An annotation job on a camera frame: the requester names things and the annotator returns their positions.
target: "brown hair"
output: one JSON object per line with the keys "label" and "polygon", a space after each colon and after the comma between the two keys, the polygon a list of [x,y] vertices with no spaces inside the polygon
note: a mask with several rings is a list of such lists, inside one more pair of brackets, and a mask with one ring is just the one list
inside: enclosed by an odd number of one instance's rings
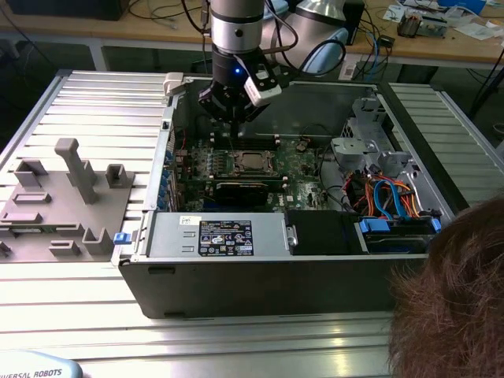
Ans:
{"label": "brown hair", "polygon": [[504,377],[504,198],[461,214],[392,287],[394,376]]}

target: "blue cable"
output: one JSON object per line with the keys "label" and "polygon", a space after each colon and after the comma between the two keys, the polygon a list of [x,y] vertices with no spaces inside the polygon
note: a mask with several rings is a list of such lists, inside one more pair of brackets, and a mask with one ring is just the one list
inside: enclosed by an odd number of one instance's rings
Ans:
{"label": "blue cable", "polygon": [[383,207],[382,205],[380,204],[380,197],[379,197],[379,192],[380,192],[380,188],[382,187],[382,185],[384,183],[388,183],[391,187],[391,190],[392,190],[392,195],[394,197],[394,204],[395,204],[395,209],[397,210],[397,214],[400,216],[400,217],[404,217],[406,219],[409,219],[410,217],[408,217],[408,214],[406,213],[406,211],[404,210],[404,208],[402,207],[401,205],[401,200],[399,199],[399,192],[397,191],[397,187],[395,187],[394,183],[392,181],[389,181],[389,180],[381,180],[381,181],[378,181],[375,185],[375,189],[374,189],[374,192],[372,193],[372,197],[374,199],[374,202],[375,202],[375,207],[385,216],[388,218],[388,220],[392,221],[394,218],[392,218],[392,215],[390,215],[389,212],[387,212]]}
{"label": "blue cable", "polygon": [[373,43],[374,49],[375,49],[375,60],[372,63],[371,72],[366,77],[366,80],[369,81],[369,80],[372,79],[372,76],[375,74],[376,63],[378,62],[378,42],[376,41],[376,38],[375,38],[375,36],[372,33],[370,33],[369,31],[367,31],[366,34],[371,37],[372,43]]}

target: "warning label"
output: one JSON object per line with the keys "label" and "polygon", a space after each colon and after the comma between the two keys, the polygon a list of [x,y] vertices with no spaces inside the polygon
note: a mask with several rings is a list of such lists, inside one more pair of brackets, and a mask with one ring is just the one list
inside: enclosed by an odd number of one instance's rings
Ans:
{"label": "warning label", "polygon": [[250,220],[202,220],[199,223],[201,256],[254,256]]}

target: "slotted aluminum surface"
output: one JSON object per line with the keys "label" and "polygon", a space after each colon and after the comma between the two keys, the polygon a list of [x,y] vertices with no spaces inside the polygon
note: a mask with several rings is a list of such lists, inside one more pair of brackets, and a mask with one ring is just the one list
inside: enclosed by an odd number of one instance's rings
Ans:
{"label": "slotted aluminum surface", "polygon": [[[391,87],[470,206],[502,190],[504,162],[453,100],[428,85]],[[408,150],[396,128],[393,132]]]}
{"label": "slotted aluminum surface", "polygon": [[[123,230],[137,228],[164,108],[163,79],[74,72],[55,80],[18,145],[2,156],[0,201],[17,184],[13,170],[21,158],[65,170],[53,146],[75,136],[80,156],[95,169],[120,162],[135,171]],[[0,319],[0,350],[75,359],[90,378],[388,376],[389,313],[151,320],[108,263],[0,265]]]}

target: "motherboard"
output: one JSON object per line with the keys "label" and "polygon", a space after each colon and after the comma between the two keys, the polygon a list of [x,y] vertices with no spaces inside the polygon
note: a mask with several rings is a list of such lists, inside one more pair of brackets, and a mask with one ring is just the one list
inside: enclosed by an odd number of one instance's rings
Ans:
{"label": "motherboard", "polygon": [[303,139],[195,141],[176,152],[179,211],[328,209],[320,152]]}

